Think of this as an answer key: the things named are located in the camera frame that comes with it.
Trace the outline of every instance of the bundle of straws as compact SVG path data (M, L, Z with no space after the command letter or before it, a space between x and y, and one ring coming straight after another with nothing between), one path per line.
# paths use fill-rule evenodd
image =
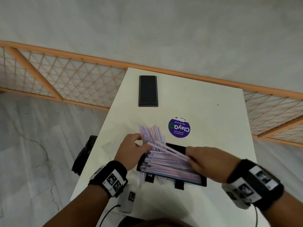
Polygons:
M196 174L187 162L189 157L168 147L159 127L156 125L152 128L140 126L140 134L143 143L148 143L152 148L146 153L146 158L140 167L139 188L144 181L144 174L142 172L182 180L188 183L201 183L201 176ZM158 178L160 184L163 184L164 178Z

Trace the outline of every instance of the lattice panel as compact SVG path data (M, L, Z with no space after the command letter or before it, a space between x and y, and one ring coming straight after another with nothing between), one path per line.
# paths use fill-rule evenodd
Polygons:
M303 143L303 124L275 134L271 138L294 143Z
M0 47L0 87L52 97L52 95L2 47Z
M126 69L20 50L67 100L111 107Z
M259 135L303 115L303 100L243 91L253 135Z

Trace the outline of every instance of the black wristband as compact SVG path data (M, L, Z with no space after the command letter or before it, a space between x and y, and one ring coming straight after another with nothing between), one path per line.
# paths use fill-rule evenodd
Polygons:
M89 185L101 186L108 196L118 197L128 183L127 170L118 161L110 161L106 166L100 167L90 178Z
M279 179L248 159L240 161L227 183L244 202L252 203L261 211L267 210L284 191Z

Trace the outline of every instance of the black cable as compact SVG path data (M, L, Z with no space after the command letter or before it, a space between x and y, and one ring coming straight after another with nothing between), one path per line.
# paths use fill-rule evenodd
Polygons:
M255 211L256 211L256 227L258 225L258 211L257 208L255 207Z
M111 212L114 208L120 207L120 206L121 206L121 205L115 205L113 208L111 208L111 209L107 212L107 214L105 214L105 216L104 216L104 218L102 219L102 221L101 221L99 227L102 225L102 222L104 221L104 219L106 218L106 216L109 214L109 212Z

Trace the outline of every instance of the purple sticker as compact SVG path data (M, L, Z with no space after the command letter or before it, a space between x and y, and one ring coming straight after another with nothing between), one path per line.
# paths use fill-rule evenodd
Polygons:
M169 131L177 138L184 138L190 132L190 125L184 118L176 117L169 121Z

